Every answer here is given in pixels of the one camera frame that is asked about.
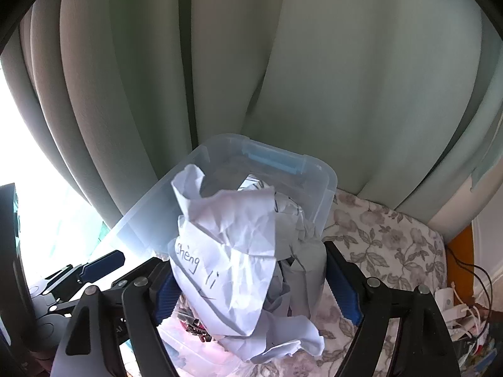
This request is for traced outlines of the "white paper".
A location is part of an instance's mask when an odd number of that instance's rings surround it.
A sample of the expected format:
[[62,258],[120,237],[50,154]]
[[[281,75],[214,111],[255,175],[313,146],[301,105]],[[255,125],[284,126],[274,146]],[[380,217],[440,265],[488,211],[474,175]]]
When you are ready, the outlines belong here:
[[325,343],[313,317],[327,253],[314,225],[256,176],[209,197],[200,192],[204,178],[190,164],[171,183],[182,212],[171,267],[196,316],[244,361],[321,355]]

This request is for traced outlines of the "dark red hair claw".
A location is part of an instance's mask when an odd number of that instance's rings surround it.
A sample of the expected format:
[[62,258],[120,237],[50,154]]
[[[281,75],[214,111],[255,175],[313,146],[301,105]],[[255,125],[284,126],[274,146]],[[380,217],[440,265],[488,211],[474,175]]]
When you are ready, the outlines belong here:
[[180,309],[177,313],[177,318],[184,330],[198,337],[201,342],[209,343],[213,341],[212,336],[207,332],[205,326],[200,322],[200,319],[195,317],[190,309]]

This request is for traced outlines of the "floral blanket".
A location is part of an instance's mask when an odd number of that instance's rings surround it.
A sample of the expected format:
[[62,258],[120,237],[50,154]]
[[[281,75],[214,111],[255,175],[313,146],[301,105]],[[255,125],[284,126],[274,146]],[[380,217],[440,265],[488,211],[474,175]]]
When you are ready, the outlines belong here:
[[[333,198],[326,241],[333,242],[365,276],[390,288],[413,290],[425,284],[437,291],[446,284],[442,236],[423,223],[386,206],[338,190]],[[324,336],[324,352],[314,357],[299,351],[291,357],[253,365],[240,363],[234,376],[334,376],[357,328],[339,309],[330,288],[323,289],[315,325]]]

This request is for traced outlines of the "clear plastic storage bin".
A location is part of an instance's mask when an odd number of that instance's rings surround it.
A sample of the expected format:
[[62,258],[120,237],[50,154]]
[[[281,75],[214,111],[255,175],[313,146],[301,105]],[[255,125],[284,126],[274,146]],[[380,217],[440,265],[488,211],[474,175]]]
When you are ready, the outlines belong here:
[[122,251],[126,270],[170,261],[175,305],[158,311],[158,333],[182,372],[227,376],[318,357],[321,233],[336,187],[319,159],[222,134],[156,183],[96,253]]

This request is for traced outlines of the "white power strip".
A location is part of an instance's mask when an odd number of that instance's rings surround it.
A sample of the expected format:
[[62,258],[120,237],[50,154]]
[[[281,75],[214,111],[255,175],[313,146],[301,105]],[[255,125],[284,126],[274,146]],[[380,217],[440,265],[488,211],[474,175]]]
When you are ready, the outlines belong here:
[[459,300],[455,288],[440,288],[434,297],[452,341],[476,338],[484,331],[486,322],[478,308]]

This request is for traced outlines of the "green curtain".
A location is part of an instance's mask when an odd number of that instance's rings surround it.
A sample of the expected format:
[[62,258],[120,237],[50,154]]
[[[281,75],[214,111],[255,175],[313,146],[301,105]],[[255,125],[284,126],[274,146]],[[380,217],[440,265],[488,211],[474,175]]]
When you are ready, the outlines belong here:
[[502,185],[502,0],[1,0],[1,66],[108,225],[228,133],[448,238]]

